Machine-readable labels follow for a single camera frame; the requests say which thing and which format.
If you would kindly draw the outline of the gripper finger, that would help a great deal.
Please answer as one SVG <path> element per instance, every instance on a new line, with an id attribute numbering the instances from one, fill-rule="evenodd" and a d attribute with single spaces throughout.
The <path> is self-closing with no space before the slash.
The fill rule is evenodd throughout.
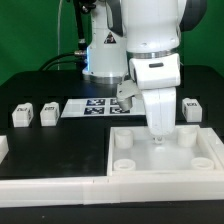
<path id="1" fill-rule="evenodd" d="M 153 139 L 156 144 L 163 144 L 165 142 L 165 137 L 162 135 L 154 136 Z"/>

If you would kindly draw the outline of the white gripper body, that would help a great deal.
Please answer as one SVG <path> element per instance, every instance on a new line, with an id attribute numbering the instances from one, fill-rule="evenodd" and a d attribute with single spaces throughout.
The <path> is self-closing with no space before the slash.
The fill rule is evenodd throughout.
<path id="1" fill-rule="evenodd" d="M 130 79 L 117 85 L 117 102 L 124 110 L 132 108 L 132 98 L 141 97 L 149 131 L 169 135 L 176 119 L 176 87 L 180 85 L 178 54 L 129 61 Z"/>

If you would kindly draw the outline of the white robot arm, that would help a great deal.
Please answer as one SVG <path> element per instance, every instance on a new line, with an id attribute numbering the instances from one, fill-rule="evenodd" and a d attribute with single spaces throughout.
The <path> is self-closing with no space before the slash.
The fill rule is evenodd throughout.
<path id="1" fill-rule="evenodd" d="M 117 102 L 127 111 L 144 102 L 156 143 L 175 128 L 176 87 L 181 83 L 181 33 L 194 29 L 207 0 L 96 0 L 87 47 L 88 81 L 117 85 Z"/>

